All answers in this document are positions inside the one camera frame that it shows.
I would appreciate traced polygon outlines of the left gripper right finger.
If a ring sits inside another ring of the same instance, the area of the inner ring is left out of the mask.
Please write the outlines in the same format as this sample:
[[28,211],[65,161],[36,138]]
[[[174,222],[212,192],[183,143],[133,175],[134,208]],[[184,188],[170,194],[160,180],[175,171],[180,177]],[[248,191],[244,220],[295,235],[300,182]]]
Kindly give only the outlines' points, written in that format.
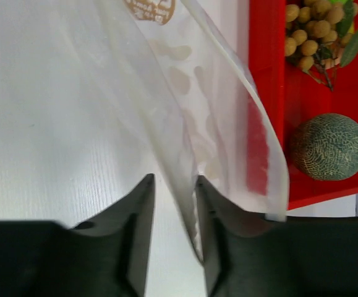
[[268,220],[199,176],[208,296],[358,296],[358,217]]

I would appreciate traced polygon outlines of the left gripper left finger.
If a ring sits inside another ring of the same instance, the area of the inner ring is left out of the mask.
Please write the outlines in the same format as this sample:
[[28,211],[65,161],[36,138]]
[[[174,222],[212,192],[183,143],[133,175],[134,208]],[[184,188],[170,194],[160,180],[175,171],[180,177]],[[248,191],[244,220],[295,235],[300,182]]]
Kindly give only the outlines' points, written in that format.
[[0,296],[144,296],[155,177],[73,228],[0,220]]

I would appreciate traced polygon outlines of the clear zip top bag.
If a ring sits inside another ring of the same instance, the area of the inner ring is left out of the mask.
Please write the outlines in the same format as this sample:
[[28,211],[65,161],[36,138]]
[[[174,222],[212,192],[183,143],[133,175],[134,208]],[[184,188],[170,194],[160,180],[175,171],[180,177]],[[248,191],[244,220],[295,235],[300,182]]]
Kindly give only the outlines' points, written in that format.
[[206,178],[241,209],[283,222],[289,173],[249,68],[203,1],[59,1],[65,41],[112,111],[146,142],[200,262]]

